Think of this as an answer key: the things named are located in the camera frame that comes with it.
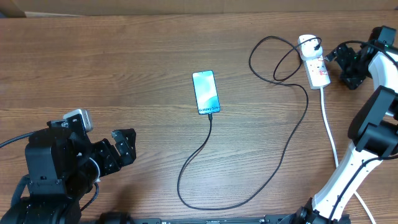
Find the Samsung Galaxy smartphone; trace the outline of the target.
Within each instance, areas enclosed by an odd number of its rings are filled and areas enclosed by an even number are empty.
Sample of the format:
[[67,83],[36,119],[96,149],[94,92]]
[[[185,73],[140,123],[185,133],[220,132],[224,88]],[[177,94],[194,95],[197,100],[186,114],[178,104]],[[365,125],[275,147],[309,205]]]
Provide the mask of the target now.
[[221,106],[213,71],[195,72],[192,74],[192,79],[198,114],[203,115],[220,112]]

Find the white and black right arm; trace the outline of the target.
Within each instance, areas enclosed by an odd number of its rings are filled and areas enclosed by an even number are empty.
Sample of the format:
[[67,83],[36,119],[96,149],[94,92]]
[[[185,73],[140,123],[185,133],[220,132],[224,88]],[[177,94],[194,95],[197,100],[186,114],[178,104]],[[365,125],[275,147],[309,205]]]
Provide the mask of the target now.
[[318,67],[305,67],[311,88],[321,90],[329,84],[324,63],[336,61],[341,68],[340,80],[350,90],[357,89],[369,77],[374,93],[352,120],[348,149],[328,182],[281,223],[350,223],[343,211],[358,187],[382,161],[397,159],[397,124],[384,120],[385,116],[397,118],[397,48],[393,46],[396,32],[388,26],[375,27],[368,41],[359,43],[359,51],[346,41],[326,56],[314,35],[298,38],[301,59],[319,63]]

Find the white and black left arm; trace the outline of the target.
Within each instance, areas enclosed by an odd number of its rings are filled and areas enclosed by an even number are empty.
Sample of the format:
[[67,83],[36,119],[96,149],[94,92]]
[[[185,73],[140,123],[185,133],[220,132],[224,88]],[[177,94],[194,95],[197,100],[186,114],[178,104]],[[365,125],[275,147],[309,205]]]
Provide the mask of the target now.
[[25,147],[28,173],[18,183],[1,223],[79,223],[81,198],[98,191],[99,179],[136,160],[136,132],[117,129],[92,143],[77,117],[49,121],[29,134]]

